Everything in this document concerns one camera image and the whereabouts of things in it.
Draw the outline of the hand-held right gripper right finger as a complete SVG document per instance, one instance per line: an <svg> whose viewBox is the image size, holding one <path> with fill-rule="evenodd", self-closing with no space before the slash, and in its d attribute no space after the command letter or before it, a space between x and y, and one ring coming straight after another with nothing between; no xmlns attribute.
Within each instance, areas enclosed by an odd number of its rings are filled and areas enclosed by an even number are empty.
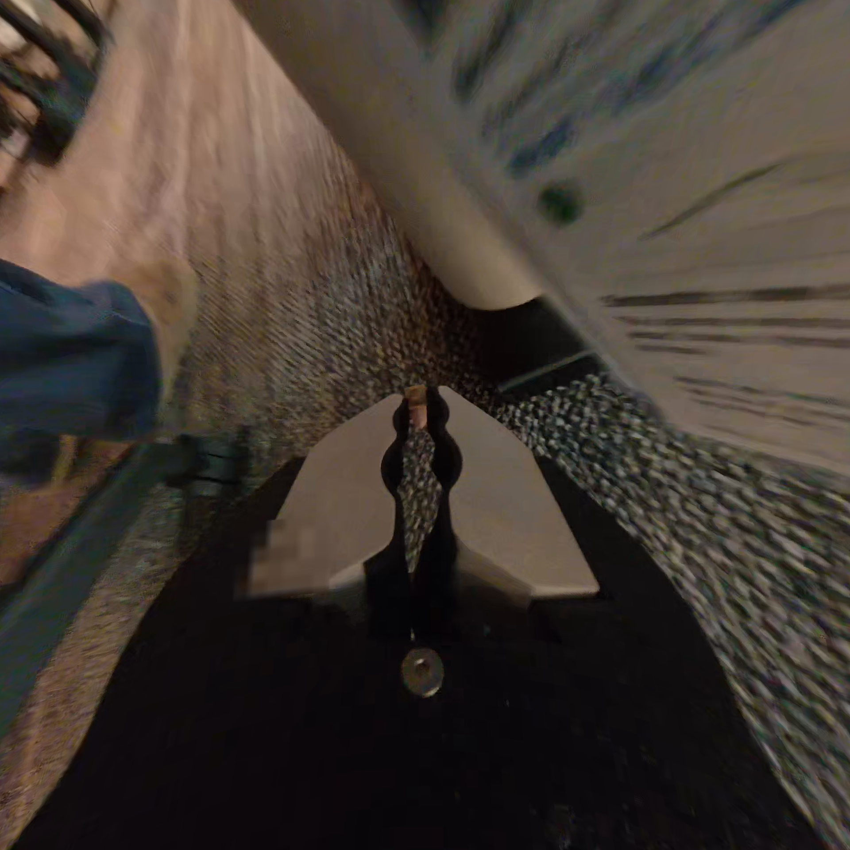
<svg viewBox="0 0 850 850"><path fill-rule="evenodd" d="M527 610L599 582L533 452L447 387L429 387L437 514L414 569L415 623L458 629L462 604Z"/></svg>

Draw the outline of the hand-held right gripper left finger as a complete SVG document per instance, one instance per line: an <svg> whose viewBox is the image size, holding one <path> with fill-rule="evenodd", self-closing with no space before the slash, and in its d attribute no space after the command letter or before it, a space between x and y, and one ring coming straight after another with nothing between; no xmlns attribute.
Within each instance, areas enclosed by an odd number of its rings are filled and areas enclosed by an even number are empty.
<svg viewBox="0 0 850 850"><path fill-rule="evenodd" d="M274 595L333 603L370 629L409 629L398 488L409 407L393 394L307 454L274 519Z"/></svg>

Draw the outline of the dark metal bar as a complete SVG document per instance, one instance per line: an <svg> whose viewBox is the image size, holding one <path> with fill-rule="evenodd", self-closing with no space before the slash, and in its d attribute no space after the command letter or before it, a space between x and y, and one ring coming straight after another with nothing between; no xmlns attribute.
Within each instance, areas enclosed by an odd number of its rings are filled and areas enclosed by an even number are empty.
<svg viewBox="0 0 850 850"><path fill-rule="evenodd" d="M24 579L2 591L2 737L151 490L164 484L185 497L230 497L241 491L248 466L247 429L182 434L171 443L132 448L83 499Z"/></svg>

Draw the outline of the person's blue jeans leg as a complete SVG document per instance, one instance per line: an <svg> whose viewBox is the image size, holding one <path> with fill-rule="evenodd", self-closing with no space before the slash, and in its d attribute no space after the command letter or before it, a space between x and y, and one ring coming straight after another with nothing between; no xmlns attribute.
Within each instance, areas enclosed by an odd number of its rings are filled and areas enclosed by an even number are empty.
<svg viewBox="0 0 850 850"><path fill-rule="evenodd" d="M154 325L127 286L71 288L1 261L2 487L46 485L61 437L143 437L163 389Z"/></svg>

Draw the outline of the black chair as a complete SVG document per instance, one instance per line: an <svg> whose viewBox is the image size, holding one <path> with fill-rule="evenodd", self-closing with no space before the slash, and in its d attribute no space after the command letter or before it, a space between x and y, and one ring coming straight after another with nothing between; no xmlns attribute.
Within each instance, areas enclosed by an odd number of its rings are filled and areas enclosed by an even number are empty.
<svg viewBox="0 0 850 850"><path fill-rule="evenodd" d="M116 2L1 3L2 153L52 166L81 127Z"/></svg>

